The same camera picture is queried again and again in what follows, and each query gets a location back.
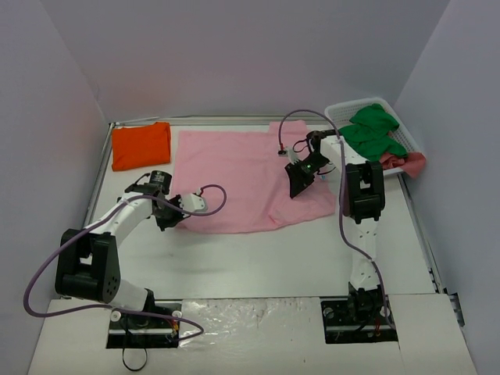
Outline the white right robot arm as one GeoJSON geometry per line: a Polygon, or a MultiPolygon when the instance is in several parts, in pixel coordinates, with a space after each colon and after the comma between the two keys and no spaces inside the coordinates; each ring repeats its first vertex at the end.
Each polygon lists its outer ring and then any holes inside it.
{"type": "Polygon", "coordinates": [[[309,154],[304,159],[293,148],[283,146],[279,151],[289,159],[285,171],[290,197],[297,197],[312,185],[315,176],[329,164],[341,173],[339,230],[352,250],[346,311],[351,320],[363,323],[385,301],[383,282],[374,264],[377,227],[385,207],[384,171],[379,162],[361,156],[332,130],[312,131],[305,142],[309,154]]]}

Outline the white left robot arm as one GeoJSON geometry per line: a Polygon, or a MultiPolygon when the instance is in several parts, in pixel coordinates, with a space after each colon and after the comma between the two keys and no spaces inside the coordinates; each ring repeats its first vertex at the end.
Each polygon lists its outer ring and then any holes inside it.
{"type": "Polygon", "coordinates": [[[164,231],[175,227],[185,215],[140,195],[166,198],[172,176],[154,170],[146,175],[144,184],[134,182],[106,214],[107,221],[73,241],[80,231],[69,229],[61,239],[65,248],[59,254],[55,276],[58,294],[101,302],[118,309],[129,310],[129,317],[140,327],[153,324],[158,308],[153,291],[137,287],[121,277],[119,246],[143,220],[155,218],[164,231]]]}

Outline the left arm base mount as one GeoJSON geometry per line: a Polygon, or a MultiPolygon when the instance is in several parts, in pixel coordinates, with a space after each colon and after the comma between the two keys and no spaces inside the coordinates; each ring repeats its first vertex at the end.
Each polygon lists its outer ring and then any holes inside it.
{"type": "Polygon", "coordinates": [[[177,320],[139,316],[113,310],[106,338],[107,349],[177,348],[177,320]]]}

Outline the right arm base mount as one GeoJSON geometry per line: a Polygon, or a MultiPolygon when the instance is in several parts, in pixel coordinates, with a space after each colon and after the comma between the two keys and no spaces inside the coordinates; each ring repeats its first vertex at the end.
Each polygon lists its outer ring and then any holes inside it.
{"type": "Polygon", "coordinates": [[[398,342],[397,330],[391,313],[382,305],[352,314],[347,298],[322,298],[320,308],[323,319],[324,340],[327,345],[375,344],[398,342]]]}

